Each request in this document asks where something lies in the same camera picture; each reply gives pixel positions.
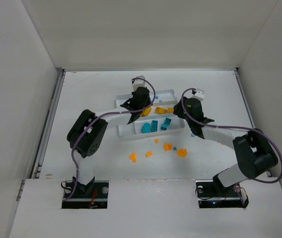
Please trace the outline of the orange round lego piece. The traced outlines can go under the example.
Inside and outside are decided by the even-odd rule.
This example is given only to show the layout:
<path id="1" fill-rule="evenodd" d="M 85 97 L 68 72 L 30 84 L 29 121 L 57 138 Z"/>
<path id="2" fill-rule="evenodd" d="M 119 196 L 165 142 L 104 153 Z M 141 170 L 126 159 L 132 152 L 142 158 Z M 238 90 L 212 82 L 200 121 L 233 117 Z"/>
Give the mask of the orange round lego piece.
<path id="1" fill-rule="evenodd" d="M 173 145 L 170 144 L 170 143 L 164 143 L 163 149 L 164 149 L 165 151 L 172 151 L 172 150 L 173 150 Z"/>

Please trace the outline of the yellow long duplo brick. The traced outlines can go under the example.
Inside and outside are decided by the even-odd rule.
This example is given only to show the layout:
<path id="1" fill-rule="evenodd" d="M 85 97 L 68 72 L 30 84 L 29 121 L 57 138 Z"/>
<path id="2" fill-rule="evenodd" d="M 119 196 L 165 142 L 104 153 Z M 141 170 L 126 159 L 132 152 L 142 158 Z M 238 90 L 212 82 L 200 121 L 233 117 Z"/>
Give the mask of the yellow long duplo brick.
<path id="1" fill-rule="evenodd" d="M 156 107 L 154 112 L 156 114 L 158 114 L 158 115 L 162 115 L 162 114 L 166 114 L 167 113 L 167 109 L 162 108 L 162 107 Z"/>

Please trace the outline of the yellow small duplo brick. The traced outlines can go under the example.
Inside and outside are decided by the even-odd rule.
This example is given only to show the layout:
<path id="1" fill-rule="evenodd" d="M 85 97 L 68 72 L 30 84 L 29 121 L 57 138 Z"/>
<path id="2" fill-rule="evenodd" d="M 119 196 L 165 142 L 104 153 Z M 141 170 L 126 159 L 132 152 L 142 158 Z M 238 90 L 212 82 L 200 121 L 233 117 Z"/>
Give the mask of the yellow small duplo brick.
<path id="1" fill-rule="evenodd" d="M 167 112 L 168 112 L 168 113 L 173 113 L 173 112 L 174 112 L 174 108 L 168 108 L 168 109 L 167 109 Z"/>

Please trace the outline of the white divided plastic tray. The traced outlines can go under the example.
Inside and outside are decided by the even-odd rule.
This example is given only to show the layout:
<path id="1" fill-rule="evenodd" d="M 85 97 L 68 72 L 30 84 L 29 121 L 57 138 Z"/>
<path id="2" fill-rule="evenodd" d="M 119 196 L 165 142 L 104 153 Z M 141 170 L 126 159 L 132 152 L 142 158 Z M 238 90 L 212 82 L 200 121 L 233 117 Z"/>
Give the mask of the white divided plastic tray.
<path id="1" fill-rule="evenodd" d="M 162 107 L 165 109 L 172 108 L 178 103 L 175 91 L 173 89 L 159 90 L 156 91 L 156 95 L 159 96 L 158 99 L 155 99 L 151 113 L 147 117 L 140 117 L 135 122 L 131 124 L 124 124 L 118 126 L 118 136 L 122 140 L 132 140 L 132 139 L 141 139 L 147 137 L 155 137 L 165 134 L 171 134 L 180 132 L 185 128 L 185 123 L 183 119 L 178 118 L 174 114 L 162 114 L 158 115 L 154 111 L 156 107 Z M 157 132 L 151 133 L 142 133 L 141 129 L 144 123 L 151 123 L 153 120 L 158 121 L 158 127 L 164 123 L 166 118 L 171 119 L 171 124 L 167 130 L 158 129 Z"/>

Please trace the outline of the orange half-round lego piece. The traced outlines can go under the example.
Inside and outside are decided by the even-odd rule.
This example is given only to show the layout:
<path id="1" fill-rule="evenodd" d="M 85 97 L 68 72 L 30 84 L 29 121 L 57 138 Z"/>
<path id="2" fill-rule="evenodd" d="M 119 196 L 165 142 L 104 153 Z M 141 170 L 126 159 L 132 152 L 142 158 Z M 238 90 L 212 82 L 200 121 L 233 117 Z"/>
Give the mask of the orange half-round lego piece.
<path id="1" fill-rule="evenodd" d="M 187 150 L 186 149 L 179 149 L 177 150 L 177 155 L 181 158 L 184 158 L 187 156 Z"/>

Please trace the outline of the orange small lego plates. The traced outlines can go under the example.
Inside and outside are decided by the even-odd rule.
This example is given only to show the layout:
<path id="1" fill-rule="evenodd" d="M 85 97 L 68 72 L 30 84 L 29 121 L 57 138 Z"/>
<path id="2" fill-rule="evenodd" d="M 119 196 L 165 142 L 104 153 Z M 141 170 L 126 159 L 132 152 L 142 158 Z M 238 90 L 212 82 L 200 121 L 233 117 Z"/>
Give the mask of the orange small lego plates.
<path id="1" fill-rule="evenodd" d="M 136 153 L 132 153 L 132 154 L 129 156 L 129 159 L 130 159 L 133 163 L 136 163 L 136 162 L 137 162 L 137 154 L 136 154 Z"/>

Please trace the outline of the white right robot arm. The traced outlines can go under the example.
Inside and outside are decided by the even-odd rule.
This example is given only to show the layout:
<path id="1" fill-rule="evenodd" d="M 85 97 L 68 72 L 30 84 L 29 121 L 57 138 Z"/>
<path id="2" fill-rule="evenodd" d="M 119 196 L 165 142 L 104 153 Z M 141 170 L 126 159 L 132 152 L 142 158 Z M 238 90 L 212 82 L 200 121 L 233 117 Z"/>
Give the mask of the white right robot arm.
<path id="1" fill-rule="evenodd" d="M 269 139 L 257 129 L 221 126 L 204 116 L 201 101 L 183 97 L 173 107 L 173 114 L 185 120 L 195 136 L 224 144 L 234 150 L 236 164 L 212 178 L 211 190 L 220 194 L 234 185 L 256 179 L 278 164 Z"/>

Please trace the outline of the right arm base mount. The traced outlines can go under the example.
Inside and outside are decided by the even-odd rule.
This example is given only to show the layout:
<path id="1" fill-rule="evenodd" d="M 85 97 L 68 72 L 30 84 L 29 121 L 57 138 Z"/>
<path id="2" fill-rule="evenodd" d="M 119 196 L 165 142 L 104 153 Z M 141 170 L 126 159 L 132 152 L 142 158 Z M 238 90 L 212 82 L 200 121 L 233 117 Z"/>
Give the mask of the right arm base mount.
<path id="1" fill-rule="evenodd" d="M 216 191 L 212 180 L 197 180 L 195 194 L 200 209 L 246 209 L 249 205 L 247 192 L 239 183 L 223 190 Z"/>

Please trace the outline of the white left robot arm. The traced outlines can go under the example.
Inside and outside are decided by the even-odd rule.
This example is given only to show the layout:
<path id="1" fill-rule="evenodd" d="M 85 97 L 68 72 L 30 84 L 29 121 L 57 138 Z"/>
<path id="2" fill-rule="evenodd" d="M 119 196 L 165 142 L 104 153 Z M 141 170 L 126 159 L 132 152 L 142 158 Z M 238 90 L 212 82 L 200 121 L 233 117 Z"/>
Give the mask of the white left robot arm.
<path id="1" fill-rule="evenodd" d="M 119 125 L 133 123 L 152 104 L 150 91 L 145 86 L 139 86 L 133 90 L 132 96 L 115 110 L 97 114 L 86 109 L 80 114 L 67 134 L 71 158 L 76 168 L 72 183 L 68 185 L 71 187 L 68 198 L 77 191 L 85 195 L 90 193 L 94 177 L 80 179 L 79 162 L 81 159 L 92 156 L 99 149 L 105 131 Z"/>

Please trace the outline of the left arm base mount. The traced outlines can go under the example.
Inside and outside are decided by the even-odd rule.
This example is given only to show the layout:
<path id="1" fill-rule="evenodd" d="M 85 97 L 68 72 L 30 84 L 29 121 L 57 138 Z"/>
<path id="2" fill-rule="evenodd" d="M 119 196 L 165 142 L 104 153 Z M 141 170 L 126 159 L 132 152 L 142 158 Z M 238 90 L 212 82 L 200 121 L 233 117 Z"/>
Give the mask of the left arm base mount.
<path id="1" fill-rule="evenodd" d="M 87 185 L 77 183 L 76 189 L 69 196 L 74 188 L 75 177 L 72 181 L 63 181 L 61 187 L 64 190 L 62 209 L 107 209 L 108 207 L 108 180 L 92 179 Z"/>

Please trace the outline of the teal long duplo brick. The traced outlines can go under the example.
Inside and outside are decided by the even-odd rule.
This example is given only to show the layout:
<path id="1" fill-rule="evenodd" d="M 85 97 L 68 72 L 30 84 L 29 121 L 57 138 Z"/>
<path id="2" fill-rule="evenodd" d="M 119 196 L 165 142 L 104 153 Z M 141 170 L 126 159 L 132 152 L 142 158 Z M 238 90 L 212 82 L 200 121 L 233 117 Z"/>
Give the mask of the teal long duplo brick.
<path id="1" fill-rule="evenodd" d="M 153 120 L 151 122 L 151 132 L 157 132 L 158 131 L 158 121 Z"/>

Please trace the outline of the teal rounded duplo block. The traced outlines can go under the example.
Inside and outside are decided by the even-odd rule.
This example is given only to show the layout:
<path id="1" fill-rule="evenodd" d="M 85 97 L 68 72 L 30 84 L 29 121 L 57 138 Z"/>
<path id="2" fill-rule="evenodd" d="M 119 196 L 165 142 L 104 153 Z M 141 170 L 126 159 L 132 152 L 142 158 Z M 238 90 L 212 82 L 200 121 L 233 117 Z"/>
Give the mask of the teal rounded duplo block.
<path id="1" fill-rule="evenodd" d="M 144 123 L 141 129 L 142 133 L 151 133 L 151 124 Z"/>

